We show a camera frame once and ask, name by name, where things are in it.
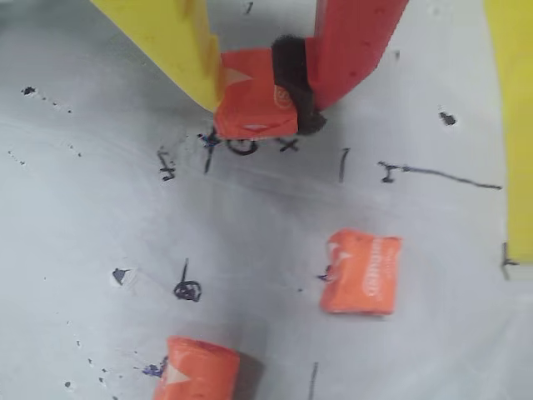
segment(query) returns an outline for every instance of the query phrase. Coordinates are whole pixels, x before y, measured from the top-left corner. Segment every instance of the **white logo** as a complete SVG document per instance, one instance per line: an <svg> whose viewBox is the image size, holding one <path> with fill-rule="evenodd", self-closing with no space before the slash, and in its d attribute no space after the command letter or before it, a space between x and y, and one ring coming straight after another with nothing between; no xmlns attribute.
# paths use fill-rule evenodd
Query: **white logo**
<svg viewBox="0 0 533 400"><path fill-rule="evenodd" d="M379 294L380 288L380 266L381 266L381 239L376 239L372 243L370 262L363 278L363 292L368 297Z"/></svg>

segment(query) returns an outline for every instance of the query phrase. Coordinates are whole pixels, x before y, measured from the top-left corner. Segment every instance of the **black ink mark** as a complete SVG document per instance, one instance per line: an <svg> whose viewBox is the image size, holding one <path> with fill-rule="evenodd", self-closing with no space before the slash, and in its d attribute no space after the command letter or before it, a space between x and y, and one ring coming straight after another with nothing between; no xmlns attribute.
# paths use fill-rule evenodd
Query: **black ink mark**
<svg viewBox="0 0 533 400"><path fill-rule="evenodd" d="M342 156L341 156L341 168L339 169L339 182L344 182L344 168L346 165L346 157L348 157L348 153L350 152L350 148L343 148L342 149Z"/></svg>
<svg viewBox="0 0 533 400"><path fill-rule="evenodd" d="M248 148L235 147L234 142L237 142L240 146L246 146L245 142L250 143ZM259 146L252 140L226 140L227 148L229 148L235 154L239 156L249 156L257 151Z"/></svg>
<svg viewBox="0 0 533 400"><path fill-rule="evenodd" d="M456 181L459 183L468 183L469 185L476 186L477 188L495 189L495 190L503 189L502 186L490 185L487 183L478 183L478 182L471 181L470 179L465 179L463 177L455 177L448 173L435 171L433 169L409 167L408 165L399 166L399 165L388 164L383 161L380 161L378 165L381 165L386 170L386 176L381 180L383 183L393 183L394 179L392 178L392 171L394 171L395 169L399 169L403 173L424 173L426 175L436 175L438 177L448 178L448 179L451 179L452 181Z"/></svg>
<svg viewBox="0 0 533 400"><path fill-rule="evenodd" d="M450 125L455 125L457 122L456 118L453 115L447 114L445 112L439 112L439 117L441 117L442 122L447 127L449 127Z"/></svg>
<svg viewBox="0 0 533 400"><path fill-rule="evenodd" d="M293 152L297 152L298 150L300 150L296 146L296 144L298 143L298 139L293 139L291 141L287 141L287 140L283 140L281 138L277 138L276 142L278 142L278 143L283 145L283 147L280 148L280 153L285 152L288 148L290 148Z"/></svg>
<svg viewBox="0 0 533 400"><path fill-rule="evenodd" d="M319 278L321 281L327 282L327 275L330 272L331 265L328 265L326 267L326 273L324 275L316 275L317 278Z"/></svg>
<svg viewBox="0 0 533 400"><path fill-rule="evenodd" d="M24 96L27 96L28 94L33 94L35 93L35 88L34 87L31 87L31 86L28 86L28 87L25 87L23 90L22 90L22 94Z"/></svg>
<svg viewBox="0 0 533 400"><path fill-rule="evenodd" d="M200 301L202 295L202 286L196 281L186 281L189 259L185 259L183 266L182 280L174 288L174 295L181 300L191 300L195 303Z"/></svg>
<svg viewBox="0 0 533 400"><path fill-rule="evenodd" d="M315 397L315 383L316 383L316 375L318 374L318 362L313 363L313 371L311 373L311 381L309 382L309 396L307 397L307 400L313 400Z"/></svg>
<svg viewBox="0 0 533 400"><path fill-rule="evenodd" d="M167 173L165 177L163 177L163 182L170 181L171 179L174 179L176 175L174 175L174 172L176 171L175 168L170 168L167 165L167 162L165 161L165 158L163 156L168 156L168 152L165 152L163 147L161 147L159 150L157 150L157 156L159 157L159 160L161 161L161 164L163 168L159 169L160 173Z"/></svg>
<svg viewBox="0 0 533 400"><path fill-rule="evenodd" d="M507 256L507 243L503 243L503 265L520 265L519 262L511 260Z"/></svg>
<svg viewBox="0 0 533 400"><path fill-rule="evenodd" d="M124 276L126 275L128 271L130 270L115 268L115 271L112 272L113 277L115 278L115 280L120 286L122 286L122 280L124 279Z"/></svg>
<svg viewBox="0 0 533 400"><path fill-rule="evenodd" d="M160 378L162 377L163 372L165 371L165 368L167 367L167 363L168 363L168 357L164 357L162 361L159 363L159 367L154 364L146 365L143 368L142 373L150 377Z"/></svg>
<svg viewBox="0 0 533 400"><path fill-rule="evenodd" d="M206 166L203 170L203 173L205 175L209 172L209 169L211 168L211 160L213 157L213 153L215 152L215 146L217 144L220 144L221 140L217 137L217 131L215 130L215 128L212 129L211 134L209 136L198 135L198 137L204 142L203 146L207 149Z"/></svg>

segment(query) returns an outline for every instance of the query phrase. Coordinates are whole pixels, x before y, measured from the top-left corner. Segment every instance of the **orange package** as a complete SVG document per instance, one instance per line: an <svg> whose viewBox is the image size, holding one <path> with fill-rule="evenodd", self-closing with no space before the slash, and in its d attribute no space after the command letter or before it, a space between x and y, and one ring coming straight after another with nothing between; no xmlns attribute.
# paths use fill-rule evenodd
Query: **orange package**
<svg viewBox="0 0 533 400"><path fill-rule="evenodd" d="M239 355L209 342L171 336L168 361L153 400L230 400Z"/></svg>
<svg viewBox="0 0 533 400"><path fill-rule="evenodd" d="M274 84L272 51L253 48L222 54L227 87L215 112L215 128L224 139L291 136L298 116L288 91Z"/></svg>
<svg viewBox="0 0 533 400"><path fill-rule="evenodd" d="M330 238L327 246L331 265L322 309L329 313L391 314L401 240L344 228Z"/></svg>

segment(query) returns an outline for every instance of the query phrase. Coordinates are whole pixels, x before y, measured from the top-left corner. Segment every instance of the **white surface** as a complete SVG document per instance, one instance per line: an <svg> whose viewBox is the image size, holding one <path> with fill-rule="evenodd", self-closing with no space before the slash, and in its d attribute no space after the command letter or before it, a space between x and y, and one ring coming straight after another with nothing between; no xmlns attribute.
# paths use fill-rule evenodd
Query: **white surface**
<svg viewBox="0 0 533 400"><path fill-rule="evenodd" d="M312 32L312 1L210 8L225 49ZM516 352L531 347L529 287L500 269L505 191L398 171L385 184L376 165L505 185L481 1L411 0L380 67L300 152L221 145L207 175L196 135L211 116L87 1L0 4L0 79L2 400L151 398L134 368L170 334L259 360L242 400L307 398L314 362L316 400L531 398L532 356ZM160 146L177 168L165 183ZM344 226L404 239L394 315L319 310L324 245ZM172 295L185 258L199 303ZM113 287L115 268L136 279Z"/></svg>

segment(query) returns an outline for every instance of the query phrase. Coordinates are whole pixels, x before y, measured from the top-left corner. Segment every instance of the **yellow panel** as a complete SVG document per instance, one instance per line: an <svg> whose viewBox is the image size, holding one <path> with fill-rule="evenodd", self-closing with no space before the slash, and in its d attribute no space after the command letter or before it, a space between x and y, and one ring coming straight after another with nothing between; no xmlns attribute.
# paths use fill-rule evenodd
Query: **yellow panel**
<svg viewBox="0 0 533 400"><path fill-rule="evenodd" d="M486 0L503 97L509 258L533 262L533 0Z"/></svg>
<svg viewBox="0 0 533 400"><path fill-rule="evenodd" d="M224 91L205 0L92 0L195 102L214 111Z"/></svg>

